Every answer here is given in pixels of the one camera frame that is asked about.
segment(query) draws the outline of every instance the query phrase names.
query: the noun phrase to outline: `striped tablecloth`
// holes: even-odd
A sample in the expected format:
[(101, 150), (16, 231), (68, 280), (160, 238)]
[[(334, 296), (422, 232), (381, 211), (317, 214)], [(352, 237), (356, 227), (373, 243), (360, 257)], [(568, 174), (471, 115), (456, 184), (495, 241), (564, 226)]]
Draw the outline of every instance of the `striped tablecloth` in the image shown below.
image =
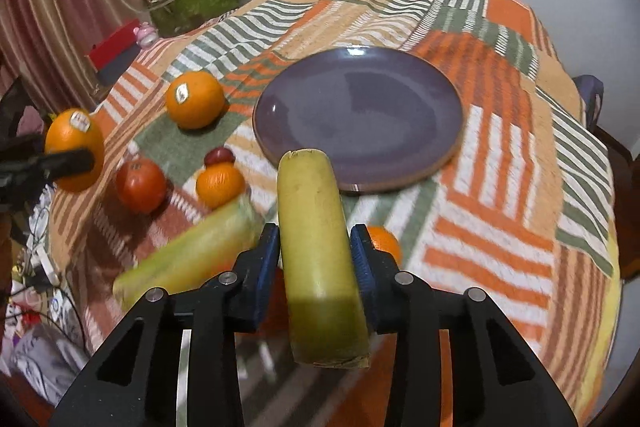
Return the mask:
[[(231, 147), (254, 205), (277, 219), (276, 171), (250, 119), (255, 102), (300, 58), (353, 44), (428, 60), (458, 88), (467, 118), (460, 153), (435, 176), (399, 192), (343, 197), (348, 226), (387, 227), (404, 267), (434, 287), (484, 287), (584, 422), (620, 299), (611, 169), (547, 32), (518, 0), (254, 0), (140, 55), (96, 115), (107, 135), (102, 178), (79, 196), (58, 193), (50, 218), (52, 254), (62, 265), (72, 260), (90, 347), (122, 316), (114, 277), (206, 213), (194, 176), (208, 150)], [(164, 113), (166, 82), (203, 68), (230, 108), (215, 128), (183, 134)], [(174, 182), (154, 220), (124, 216), (110, 183), (123, 156), (139, 153)], [(274, 379), (257, 343), (239, 343), (248, 426), (382, 425), (392, 341), (376, 339), (372, 368), (350, 373), (297, 366), (286, 339), (268, 343)]]

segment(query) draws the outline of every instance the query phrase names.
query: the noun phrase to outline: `electrical cable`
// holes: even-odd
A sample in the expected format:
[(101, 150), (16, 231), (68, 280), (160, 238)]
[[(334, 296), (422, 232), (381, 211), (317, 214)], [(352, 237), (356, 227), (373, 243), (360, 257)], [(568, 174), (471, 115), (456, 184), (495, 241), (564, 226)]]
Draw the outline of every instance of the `electrical cable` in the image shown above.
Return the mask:
[(86, 351), (86, 334), (84, 333), (84, 326), (82, 325), (82, 319), (80, 318), (80, 314), (78, 313), (78, 308), (76, 308), (76, 305), (74, 304), (74, 300), (71, 298), (69, 293), (67, 293), (66, 290), (63, 290), (60, 286), (53, 286), (53, 288), (55, 288), (56, 290), (59, 290), (60, 293), (62, 293), (63, 297), (69, 301), (69, 304), (71, 304), (71, 308), (76, 314), (76, 319), (78, 320), (78, 325), (80, 326), (80, 333), (82, 334), (82, 350), (84, 352), (87, 352)]
[[(3, 293), (3, 295), (6, 296), (6, 297), (9, 297), (9, 298), (13, 298), (15, 296), (20, 295), (21, 293), (26, 292), (27, 290), (30, 290), (31, 288), (33, 288), (33, 285), (25, 286), (24, 288), (20, 288), (18, 291), (15, 291), (14, 293), (11, 293), (11, 294)], [(60, 286), (51, 286), (51, 288), (53, 288), (54, 290), (59, 290), (60, 293), (62, 294), (62, 296), (66, 300), (69, 301), (69, 304), (71, 304), (71, 308), (73, 309), (74, 314), (76, 315), (76, 319), (78, 320), (78, 325), (80, 326), (80, 333), (82, 334), (82, 350), (85, 353), (87, 353), (87, 349), (86, 349), (86, 332), (84, 331), (84, 326), (82, 325), (82, 319), (80, 318), (80, 314), (78, 312), (78, 308), (76, 308), (74, 300), (71, 298), (69, 293), (66, 290), (63, 290)], [(8, 319), (12, 319), (12, 318), (15, 318), (15, 317), (20, 317), (21, 315), (26, 315), (28, 313), (37, 313), (37, 314), (43, 315), (44, 317), (47, 317), (50, 320), (50, 322), (55, 324), (56, 327), (65, 335), (66, 339), (69, 342), (71, 342), (72, 344), (76, 344), (75, 342), (73, 342), (69, 338), (68, 334), (66, 334), (65, 331), (51, 317), (49, 317), (49, 315), (47, 315), (46, 313), (43, 313), (43, 312), (39, 312), (39, 311), (35, 311), (35, 310), (25, 310), (23, 312), (15, 314), (15, 315), (7, 315), (4, 318), (4, 321), (7, 321)]]
[(36, 310), (25, 310), (25, 311), (23, 311), (23, 312), (14, 313), (13, 315), (7, 315), (7, 316), (4, 318), (4, 321), (3, 321), (3, 322), (7, 322), (7, 320), (9, 320), (9, 319), (16, 319), (17, 317), (21, 317), (22, 315), (30, 315), (30, 314), (38, 314), (38, 315), (40, 315), (40, 316), (42, 316), (42, 317), (45, 317), (45, 318), (46, 318), (46, 319), (47, 319), (51, 324), (53, 324), (56, 328), (58, 328), (58, 331), (59, 331), (60, 333), (62, 333), (62, 334), (65, 336), (65, 338), (66, 338), (66, 339), (67, 339), (71, 344), (73, 344), (74, 346), (76, 345), (76, 343), (75, 343), (74, 341), (72, 341), (72, 340), (71, 340), (71, 338), (69, 337), (69, 335), (68, 335), (68, 334), (66, 334), (65, 330), (63, 330), (63, 329), (60, 327), (60, 325), (59, 325), (59, 324), (57, 324), (57, 322), (56, 322), (55, 320), (53, 320), (51, 317), (49, 317), (49, 315), (47, 315), (46, 313), (43, 313), (43, 312), (38, 312), (38, 311), (36, 311)]

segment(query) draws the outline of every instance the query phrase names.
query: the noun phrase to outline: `orange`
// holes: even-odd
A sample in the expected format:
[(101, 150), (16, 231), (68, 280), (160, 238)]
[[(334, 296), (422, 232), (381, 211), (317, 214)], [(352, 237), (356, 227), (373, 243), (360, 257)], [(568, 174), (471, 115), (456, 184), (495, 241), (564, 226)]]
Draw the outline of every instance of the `orange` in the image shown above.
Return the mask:
[(376, 250), (390, 253), (400, 266), (402, 263), (402, 249), (396, 236), (384, 227), (367, 227), (371, 242)]
[(207, 71), (188, 71), (170, 85), (164, 95), (166, 111), (178, 127), (201, 129), (213, 122), (225, 107), (225, 93)]
[(104, 138), (98, 124), (82, 109), (69, 109), (53, 121), (44, 142), (44, 152), (64, 152), (85, 147), (94, 155), (94, 168), (56, 180), (67, 192), (82, 192), (98, 181), (104, 163)]
[(216, 163), (207, 167), (196, 180), (198, 197), (212, 209), (242, 194), (245, 186), (242, 172), (233, 163)]

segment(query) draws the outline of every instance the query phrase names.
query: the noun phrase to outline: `red box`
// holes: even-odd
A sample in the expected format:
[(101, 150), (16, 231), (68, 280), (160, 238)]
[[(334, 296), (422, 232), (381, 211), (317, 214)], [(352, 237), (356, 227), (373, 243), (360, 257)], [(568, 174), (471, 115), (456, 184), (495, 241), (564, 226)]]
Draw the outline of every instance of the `red box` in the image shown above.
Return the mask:
[(136, 35), (133, 30), (139, 26), (140, 21), (134, 19), (94, 46), (88, 56), (96, 71), (101, 70), (124, 50), (135, 44)]

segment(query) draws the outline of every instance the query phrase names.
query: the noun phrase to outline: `tomato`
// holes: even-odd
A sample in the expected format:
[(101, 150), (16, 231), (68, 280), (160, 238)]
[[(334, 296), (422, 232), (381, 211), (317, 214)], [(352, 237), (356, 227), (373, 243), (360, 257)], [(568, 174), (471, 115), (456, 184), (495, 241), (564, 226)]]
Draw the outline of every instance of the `tomato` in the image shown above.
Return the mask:
[(118, 169), (115, 184), (118, 199), (138, 214), (152, 213), (166, 196), (164, 173), (146, 158), (124, 163)]

